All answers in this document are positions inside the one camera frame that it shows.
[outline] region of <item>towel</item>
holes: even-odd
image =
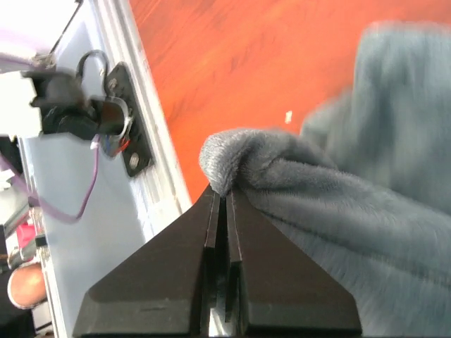
[[[213,190],[238,184],[354,296],[367,336],[451,334],[450,52],[445,28],[372,26],[352,90],[300,136],[228,130],[200,153]]]

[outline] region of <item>screw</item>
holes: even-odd
[[[116,79],[111,79],[108,82],[109,89],[114,89],[114,88],[116,88],[117,85],[118,85],[118,81]]]
[[[136,169],[139,162],[140,157],[138,156],[138,154],[133,153],[132,156],[130,157],[130,168],[132,168],[133,170]]]

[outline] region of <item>orange round object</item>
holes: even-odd
[[[15,270],[8,281],[8,295],[18,308],[33,308],[47,297],[40,263],[24,265]]]

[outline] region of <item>pink object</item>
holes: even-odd
[[[36,229],[33,224],[23,223],[16,230],[19,248],[23,248],[36,237]]]

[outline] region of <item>wooden table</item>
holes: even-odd
[[[308,112],[352,85],[369,23],[451,23],[450,0],[130,3],[193,201],[206,185],[204,140],[236,127],[299,132]]]

